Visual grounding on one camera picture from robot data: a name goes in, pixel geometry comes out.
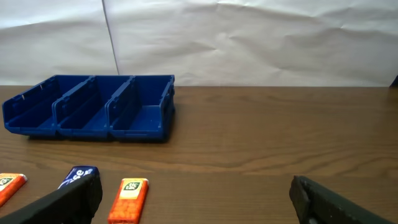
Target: orange candy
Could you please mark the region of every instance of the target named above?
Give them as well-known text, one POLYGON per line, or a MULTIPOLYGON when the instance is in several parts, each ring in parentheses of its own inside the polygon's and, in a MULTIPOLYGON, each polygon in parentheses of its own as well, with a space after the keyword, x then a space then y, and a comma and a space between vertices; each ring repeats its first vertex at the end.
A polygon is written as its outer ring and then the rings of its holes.
POLYGON ((24 174, 0 174, 0 207, 27 181, 24 174))
POLYGON ((145 178, 125 178, 109 213, 108 224, 137 224, 141 217, 149 182, 145 178))

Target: blue plastic storage bin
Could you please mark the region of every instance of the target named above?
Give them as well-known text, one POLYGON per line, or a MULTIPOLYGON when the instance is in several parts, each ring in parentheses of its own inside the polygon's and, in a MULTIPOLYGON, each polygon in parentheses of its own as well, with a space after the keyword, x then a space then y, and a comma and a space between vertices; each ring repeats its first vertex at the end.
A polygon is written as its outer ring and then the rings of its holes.
POLYGON ((167 139, 174 76, 56 75, 3 103, 12 133, 96 139, 167 139))

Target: wrinkled white paper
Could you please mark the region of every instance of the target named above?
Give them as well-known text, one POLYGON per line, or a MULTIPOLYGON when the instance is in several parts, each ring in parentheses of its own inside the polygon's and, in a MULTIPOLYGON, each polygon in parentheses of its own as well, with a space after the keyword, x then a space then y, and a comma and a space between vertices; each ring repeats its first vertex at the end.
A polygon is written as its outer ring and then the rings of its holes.
POLYGON ((117 75, 101 0, 0 0, 0 85, 117 75))
POLYGON ((388 86, 396 0, 105 0, 120 74, 176 85, 388 86))

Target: brown table surface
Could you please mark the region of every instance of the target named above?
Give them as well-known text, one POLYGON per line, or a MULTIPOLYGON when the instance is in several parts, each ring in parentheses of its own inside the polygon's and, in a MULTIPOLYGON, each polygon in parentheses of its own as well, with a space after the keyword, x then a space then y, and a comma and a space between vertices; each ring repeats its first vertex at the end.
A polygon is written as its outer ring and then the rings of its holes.
MULTIPOLYGON (((0 87, 0 101, 27 89, 0 87)), ((106 223, 125 177, 146 177, 141 224, 298 223, 293 175, 398 222, 398 90, 176 87, 164 144, 46 141, 0 128, 0 172, 29 182, 0 217, 56 189, 72 166, 101 172, 106 223)))

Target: blue package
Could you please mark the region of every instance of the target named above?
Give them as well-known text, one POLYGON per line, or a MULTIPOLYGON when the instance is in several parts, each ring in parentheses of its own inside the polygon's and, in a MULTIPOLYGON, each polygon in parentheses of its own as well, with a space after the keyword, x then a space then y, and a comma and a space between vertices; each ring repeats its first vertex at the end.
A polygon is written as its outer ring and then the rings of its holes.
POLYGON ((78 180, 80 177, 84 177, 87 174, 99 175, 100 172, 98 171, 98 168, 95 166, 75 166, 69 172, 65 180, 63 180, 62 184, 58 187, 58 189, 72 183, 75 180, 78 180))

